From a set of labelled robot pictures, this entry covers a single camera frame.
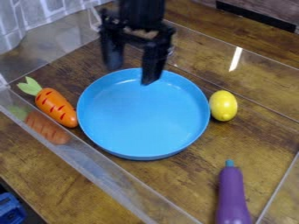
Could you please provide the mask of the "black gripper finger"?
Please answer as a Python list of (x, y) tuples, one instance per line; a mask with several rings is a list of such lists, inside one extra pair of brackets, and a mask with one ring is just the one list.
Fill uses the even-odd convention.
[(171, 42), (160, 39), (144, 46), (142, 84), (150, 85), (160, 79), (171, 48)]
[(124, 63), (124, 42), (111, 31), (100, 32), (100, 48), (107, 69), (118, 70)]

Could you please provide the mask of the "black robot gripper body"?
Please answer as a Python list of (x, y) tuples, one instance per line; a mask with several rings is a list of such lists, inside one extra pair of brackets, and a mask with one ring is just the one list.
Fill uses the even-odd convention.
[(102, 46), (170, 48), (175, 29), (164, 23), (164, 0), (116, 0), (116, 9), (99, 11)]

